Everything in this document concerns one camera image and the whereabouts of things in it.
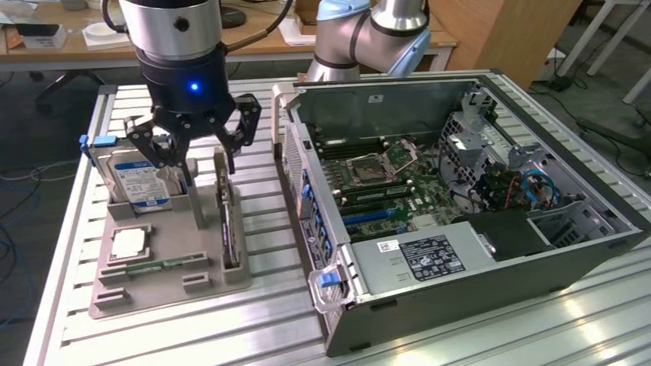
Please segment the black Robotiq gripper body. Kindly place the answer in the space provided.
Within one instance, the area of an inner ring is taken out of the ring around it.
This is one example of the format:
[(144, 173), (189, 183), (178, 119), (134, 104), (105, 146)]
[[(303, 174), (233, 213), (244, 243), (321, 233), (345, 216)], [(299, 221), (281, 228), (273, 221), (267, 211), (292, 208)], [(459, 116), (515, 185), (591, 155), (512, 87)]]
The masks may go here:
[(234, 110), (220, 44), (194, 59), (164, 60), (136, 50), (152, 99), (153, 124), (178, 136), (210, 136)]

